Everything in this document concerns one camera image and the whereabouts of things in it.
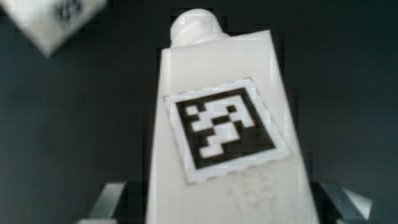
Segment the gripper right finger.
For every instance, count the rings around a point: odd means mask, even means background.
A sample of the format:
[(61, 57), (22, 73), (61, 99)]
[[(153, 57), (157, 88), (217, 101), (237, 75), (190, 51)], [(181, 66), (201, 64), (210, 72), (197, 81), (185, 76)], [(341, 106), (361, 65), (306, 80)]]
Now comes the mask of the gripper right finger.
[(373, 224), (372, 200), (334, 183), (316, 184), (320, 224)]

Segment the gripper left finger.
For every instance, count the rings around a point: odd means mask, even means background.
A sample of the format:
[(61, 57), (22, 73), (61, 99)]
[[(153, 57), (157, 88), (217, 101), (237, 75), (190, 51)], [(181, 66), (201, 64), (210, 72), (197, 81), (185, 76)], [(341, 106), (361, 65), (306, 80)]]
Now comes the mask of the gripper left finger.
[(109, 183), (103, 187), (100, 197), (93, 206), (89, 217), (84, 218), (75, 224), (117, 224), (114, 218), (119, 199), (123, 196), (126, 183)]

